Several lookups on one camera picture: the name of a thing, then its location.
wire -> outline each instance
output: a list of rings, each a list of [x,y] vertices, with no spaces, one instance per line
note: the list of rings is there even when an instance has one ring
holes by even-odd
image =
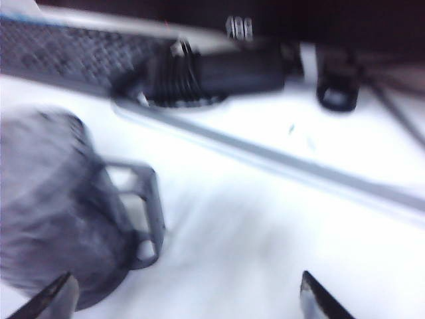
[[[373,77],[375,80],[378,80],[379,82],[383,82],[385,86],[392,88],[396,91],[413,95],[417,98],[425,98],[425,90],[421,90],[419,88],[414,88],[412,86],[409,86],[408,84],[404,83],[403,81],[400,81],[394,76],[387,75],[387,74],[379,74]]]
[[[376,83],[376,80],[366,80],[365,83],[375,93],[375,96],[382,102],[386,109],[425,151],[425,137],[422,135],[421,131],[407,118],[394,101],[386,95],[385,91]]]
[[[178,108],[210,105],[225,96],[209,96],[199,84],[195,73],[195,54],[187,41],[180,42],[183,56],[166,52],[161,74],[155,83],[157,92],[153,106]]]

white floor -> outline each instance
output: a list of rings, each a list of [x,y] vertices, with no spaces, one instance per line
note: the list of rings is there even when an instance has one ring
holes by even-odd
[[[84,17],[73,13],[74,20]],[[121,27],[137,26],[120,21],[126,22]],[[2,112],[35,104],[66,108],[86,123],[99,154],[146,161],[159,175],[167,224],[160,260],[132,272],[111,296],[75,318],[302,318],[298,294],[305,269],[356,318],[425,317],[425,228],[417,212],[301,183],[282,167],[279,173],[260,169],[151,120],[119,117],[106,99],[3,75],[0,84]],[[423,102],[409,105],[416,119],[425,119]],[[290,85],[178,116],[425,192],[424,154],[366,93],[359,109],[344,116],[321,110],[312,88]],[[2,318],[24,302],[1,283]]]

dark background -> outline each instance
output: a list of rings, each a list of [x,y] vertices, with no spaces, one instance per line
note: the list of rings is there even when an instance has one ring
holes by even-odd
[[[254,37],[279,37],[350,49],[425,54],[423,0],[38,0],[115,15],[214,28],[229,15],[253,20]]]

white surface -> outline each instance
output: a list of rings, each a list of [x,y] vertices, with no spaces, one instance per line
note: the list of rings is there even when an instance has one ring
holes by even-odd
[[[120,118],[106,99],[3,75],[0,84],[2,111],[60,105],[86,123],[99,154],[146,161],[159,175],[168,229],[160,260],[131,272],[76,319],[302,318],[304,269],[359,319],[425,317],[425,230],[388,214],[407,213],[405,208],[361,205],[262,171],[182,140],[173,130],[158,130],[149,120],[142,126]],[[354,114],[335,116],[315,105],[312,89],[293,88],[181,116],[335,167],[353,164],[350,171],[373,179],[422,183],[423,155],[365,98]],[[357,152],[350,153],[349,142]],[[381,153],[388,156],[379,165]],[[406,171],[399,174],[401,167]],[[2,318],[24,301],[1,284]]]

black cable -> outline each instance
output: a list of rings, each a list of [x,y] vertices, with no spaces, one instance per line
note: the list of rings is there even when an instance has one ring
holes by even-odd
[[[199,84],[195,73],[195,57],[187,41],[180,42],[183,56],[167,53],[159,80],[155,83],[157,96],[154,105],[175,108],[209,105],[224,97],[211,97]]]
[[[377,74],[374,75],[373,78],[376,81],[383,82],[385,86],[401,93],[410,94],[417,98],[425,98],[425,90],[411,87],[403,81],[400,81],[399,79],[395,78],[394,76],[388,74]]]
[[[407,118],[400,108],[386,95],[385,91],[375,80],[365,80],[368,87],[375,93],[375,96],[382,102],[386,109],[398,120],[401,126],[412,136],[419,146],[425,151],[425,137],[421,131]]]

